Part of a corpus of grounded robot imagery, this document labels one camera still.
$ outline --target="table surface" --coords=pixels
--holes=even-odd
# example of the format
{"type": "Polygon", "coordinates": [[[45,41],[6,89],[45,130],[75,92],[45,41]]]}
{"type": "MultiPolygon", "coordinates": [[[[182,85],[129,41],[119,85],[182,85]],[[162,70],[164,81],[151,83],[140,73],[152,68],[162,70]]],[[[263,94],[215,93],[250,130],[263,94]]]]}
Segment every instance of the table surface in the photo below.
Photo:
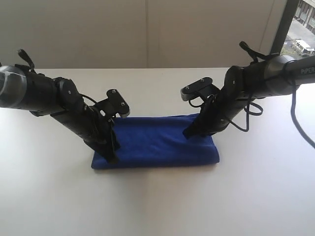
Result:
{"type": "MultiPolygon", "coordinates": [[[[197,113],[180,88],[226,69],[45,69],[96,100],[118,89],[131,116],[197,113]]],[[[314,85],[297,117],[315,139],[314,85]]],[[[290,117],[291,96],[258,101],[251,129],[214,136],[221,161],[191,168],[94,171],[93,151],[50,117],[0,109],[0,235],[313,236],[315,150],[290,117]]],[[[236,123],[245,125],[245,115],[236,123]]]]}

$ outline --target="building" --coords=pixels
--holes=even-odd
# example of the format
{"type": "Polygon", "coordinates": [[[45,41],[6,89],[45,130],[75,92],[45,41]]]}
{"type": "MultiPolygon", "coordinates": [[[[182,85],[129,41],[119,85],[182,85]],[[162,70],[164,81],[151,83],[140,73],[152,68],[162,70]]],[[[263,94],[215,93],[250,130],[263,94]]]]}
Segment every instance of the building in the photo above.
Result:
{"type": "Polygon", "coordinates": [[[294,18],[315,34],[315,0],[300,0],[294,18]]]}

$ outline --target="blue cloth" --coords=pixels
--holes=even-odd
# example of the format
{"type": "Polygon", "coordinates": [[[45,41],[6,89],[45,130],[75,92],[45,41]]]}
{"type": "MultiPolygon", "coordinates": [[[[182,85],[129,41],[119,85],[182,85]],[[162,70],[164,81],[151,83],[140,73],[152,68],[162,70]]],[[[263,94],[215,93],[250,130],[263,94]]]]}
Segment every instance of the blue cloth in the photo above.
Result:
{"type": "Polygon", "coordinates": [[[176,167],[215,164],[220,161],[211,136],[186,139],[182,132],[197,114],[175,117],[115,119],[121,148],[118,164],[108,164],[94,153],[93,169],[176,167]]]}

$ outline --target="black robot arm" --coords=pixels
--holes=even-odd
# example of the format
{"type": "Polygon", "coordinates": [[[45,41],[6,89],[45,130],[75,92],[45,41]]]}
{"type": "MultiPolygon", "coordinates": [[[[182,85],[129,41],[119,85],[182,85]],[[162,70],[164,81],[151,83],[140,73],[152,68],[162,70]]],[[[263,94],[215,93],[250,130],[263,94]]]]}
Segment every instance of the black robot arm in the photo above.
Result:
{"type": "MultiPolygon", "coordinates": [[[[225,130],[230,123],[237,126],[232,120],[243,109],[247,112],[248,124],[249,115],[262,114],[262,108],[253,103],[255,99],[293,94],[295,101],[295,92],[300,85],[315,83],[315,57],[294,60],[279,54],[265,56],[250,49],[245,42],[241,42],[240,46],[249,53],[253,62],[246,67],[229,68],[222,89],[215,87],[210,78],[203,78],[181,89],[184,101],[197,97],[204,101],[198,117],[183,132],[186,138],[216,134],[225,130]],[[251,112],[250,105],[261,111],[251,112]]],[[[297,126],[294,111],[291,114],[297,126]]],[[[249,126],[237,128],[245,132],[249,130],[249,126]]]]}
{"type": "Polygon", "coordinates": [[[0,107],[28,110],[37,117],[50,115],[107,162],[118,162],[115,150],[120,145],[113,131],[113,118],[116,114],[123,118],[129,115],[129,106],[118,91],[108,90],[107,99],[95,102],[80,94],[72,80],[37,74],[26,52],[18,53],[29,65],[0,67],[0,107]],[[83,97],[95,104],[88,106],[83,97]]]}

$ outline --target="white table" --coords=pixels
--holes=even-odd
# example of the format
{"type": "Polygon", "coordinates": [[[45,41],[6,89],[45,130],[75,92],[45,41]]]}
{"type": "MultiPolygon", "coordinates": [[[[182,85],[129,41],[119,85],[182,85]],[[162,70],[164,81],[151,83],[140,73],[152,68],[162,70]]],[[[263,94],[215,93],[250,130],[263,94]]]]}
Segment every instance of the white table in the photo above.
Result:
{"type": "MultiPolygon", "coordinates": [[[[116,88],[131,116],[197,113],[179,90],[226,69],[49,69],[96,100],[116,88]]],[[[297,116],[315,139],[314,85],[297,116]]],[[[93,151],[50,117],[0,109],[1,236],[313,236],[315,150],[290,118],[291,97],[260,100],[251,129],[214,136],[221,162],[194,168],[94,171],[93,151]]],[[[245,125],[240,114],[236,123],[245,125]]]]}

